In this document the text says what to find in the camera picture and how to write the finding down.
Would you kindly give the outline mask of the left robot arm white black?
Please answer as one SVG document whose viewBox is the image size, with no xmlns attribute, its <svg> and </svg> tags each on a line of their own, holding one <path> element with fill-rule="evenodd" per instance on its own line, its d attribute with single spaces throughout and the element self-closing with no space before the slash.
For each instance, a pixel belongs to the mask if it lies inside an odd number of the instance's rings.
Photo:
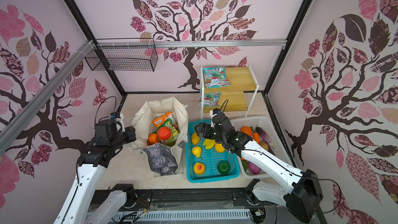
<svg viewBox="0 0 398 224">
<path fill-rule="evenodd" d="M 96 188 L 110 161 L 125 144 L 136 141 L 135 129 L 125 127 L 121 119 L 102 120 L 94 125 L 95 136 L 76 162 L 76 177 L 54 222 L 56 224 L 107 224 L 124 206 L 136 203 L 131 184 L 117 184 L 106 200 L 88 214 Z"/>
</svg>

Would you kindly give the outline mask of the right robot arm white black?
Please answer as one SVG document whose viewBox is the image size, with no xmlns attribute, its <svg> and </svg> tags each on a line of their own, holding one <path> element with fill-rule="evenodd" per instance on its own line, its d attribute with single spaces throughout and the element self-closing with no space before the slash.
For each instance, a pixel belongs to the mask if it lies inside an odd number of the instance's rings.
<svg viewBox="0 0 398 224">
<path fill-rule="evenodd" d="M 253 163 L 278 182 L 267 186 L 255 181 L 249 187 L 249 199 L 266 201 L 286 207 L 299 221 L 310 223 L 323 194 L 317 174 L 295 168 L 265 150 L 254 139 L 232 126 L 230 119 L 218 110 L 210 112 L 210 123 L 194 127 L 197 135 L 221 144 L 227 151 Z"/>
</svg>

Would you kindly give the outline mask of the orange bell pepper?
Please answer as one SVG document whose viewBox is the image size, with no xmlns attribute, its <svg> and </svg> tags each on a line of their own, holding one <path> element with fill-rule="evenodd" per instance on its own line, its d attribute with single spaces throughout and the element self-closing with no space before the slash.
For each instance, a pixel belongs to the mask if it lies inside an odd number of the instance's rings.
<svg viewBox="0 0 398 224">
<path fill-rule="evenodd" d="M 159 142 L 159 138 L 158 138 L 158 135 L 156 133 L 151 133 L 148 136 L 148 139 L 147 139 L 148 146 L 154 145 L 154 144 L 156 144 L 158 142 Z"/>
</svg>

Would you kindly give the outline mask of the red tomato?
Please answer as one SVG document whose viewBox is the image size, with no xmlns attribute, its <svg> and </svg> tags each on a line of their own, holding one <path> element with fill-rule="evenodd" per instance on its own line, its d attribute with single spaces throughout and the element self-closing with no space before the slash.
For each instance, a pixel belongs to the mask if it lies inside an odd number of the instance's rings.
<svg viewBox="0 0 398 224">
<path fill-rule="evenodd" d="M 171 138 L 172 133 L 168 127 L 160 127 L 157 131 L 157 136 L 162 141 L 167 141 Z"/>
</svg>

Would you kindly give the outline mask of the yellow green candy bag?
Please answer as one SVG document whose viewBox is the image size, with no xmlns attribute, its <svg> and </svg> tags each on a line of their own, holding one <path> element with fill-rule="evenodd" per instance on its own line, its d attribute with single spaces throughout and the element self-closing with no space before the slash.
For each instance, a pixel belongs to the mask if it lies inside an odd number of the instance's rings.
<svg viewBox="0 0 398 224">
<path fill-rule="evenodd" d="M 175 143 L 176 143 L 176 141 L 177 141 L 177 139 L 178 139 L 179 131 L 178 131 L 177 128 L 173 125 L 172 121 L 171 121 L 171 120 L 167 120 L 167 121 L 166 121 L 164 124 L 162 124 L 160 127 L 168 127 L 168 128 L 171 130 L 171 133 L 172 133 L 171 138 L 168 139 L 167 141 L 162 141 L 162 140 L 159 139 L 160 143 L 163 144 L 163 145 L 166 145 L 166 146 L 170 146 L 170 147 L 174 146 Z"/>
</svg>

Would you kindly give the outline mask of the cream canvas grocery bag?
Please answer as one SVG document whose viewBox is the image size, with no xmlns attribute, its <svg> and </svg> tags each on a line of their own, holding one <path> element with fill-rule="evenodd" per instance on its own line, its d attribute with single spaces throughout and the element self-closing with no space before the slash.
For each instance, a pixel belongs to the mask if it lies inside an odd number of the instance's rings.
<svg viewBox="0 0 398 224">
<path fill-rule="evenodd" d="M 172 113 L 177 134 L 166 141 L 149 145 L 149 135 L 158 130 L 153 121 L 167 113 Z M 129 149 L 146 156 L 155 177 L 183 174 L 182 147 L 188 141 L 188 120 L 187 106 L 173 96 L 147 101 L 135 114 L 132 127 L 135 129 L 136 141 L 130 144 Z"/>
</svg>

